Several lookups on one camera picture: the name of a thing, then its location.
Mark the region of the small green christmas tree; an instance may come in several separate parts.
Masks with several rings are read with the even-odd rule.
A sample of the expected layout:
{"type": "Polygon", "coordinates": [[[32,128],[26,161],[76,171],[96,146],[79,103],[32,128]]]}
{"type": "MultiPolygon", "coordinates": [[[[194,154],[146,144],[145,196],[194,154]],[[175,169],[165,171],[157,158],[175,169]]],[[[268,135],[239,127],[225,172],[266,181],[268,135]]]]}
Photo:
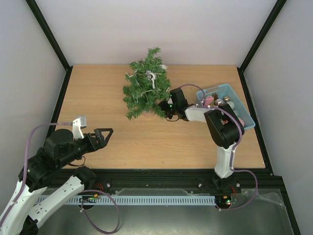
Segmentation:
{"type": "Polygon", "coordinates": [[[170,98],[172,84],[167,77],[167,66],[158,54],[161,48],[149,48],[145,58],[132,61],[129,67],[132,73],[125,74],[128,84],[123,86],[123,101],[126,104],[126,117],[136,119],[144,113],[154,113],[165,118],[165,112],[158,105],[170,98]]]}

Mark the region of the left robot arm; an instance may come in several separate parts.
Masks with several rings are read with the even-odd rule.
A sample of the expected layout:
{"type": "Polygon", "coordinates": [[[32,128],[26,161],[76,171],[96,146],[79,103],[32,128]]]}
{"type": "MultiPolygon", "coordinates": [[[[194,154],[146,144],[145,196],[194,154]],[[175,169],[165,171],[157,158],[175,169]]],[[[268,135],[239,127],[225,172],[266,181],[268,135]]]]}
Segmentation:
{"type": "Polygon", "coordinates": [[[0,233],[36,235],[68,199],[84,190],[90,191],[95,185],[96,175],[88,167],[80,166],[62,186],[44,201],[37,202],[60,169],[82,159],[85,154],[106,147],[112,134],[111,128],[97,128],[93,133],[74,139],[68,129],[53,132],[21,170],[14,194],[0,216],[0,233]]]}

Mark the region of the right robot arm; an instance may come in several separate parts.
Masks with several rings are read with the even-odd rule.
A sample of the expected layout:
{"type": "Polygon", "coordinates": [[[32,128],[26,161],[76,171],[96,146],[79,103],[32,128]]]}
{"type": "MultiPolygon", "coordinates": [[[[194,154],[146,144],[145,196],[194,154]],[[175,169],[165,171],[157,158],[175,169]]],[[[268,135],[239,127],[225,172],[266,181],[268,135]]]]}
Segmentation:
{"type": "Polygon", "coordinates": [[[189,104],[181,88],[170,91],[169,99],[158,106],[171,119],[177,116],[184,121],[197,121],[207,124],[211,138],[218,148],[217,163],[214,167],[212,185],[223,192],[230,187],[234,173],[234,157],[237,146],[245,133],[244,126],[229,104],[204,105],[203,101],[189,104]]]}

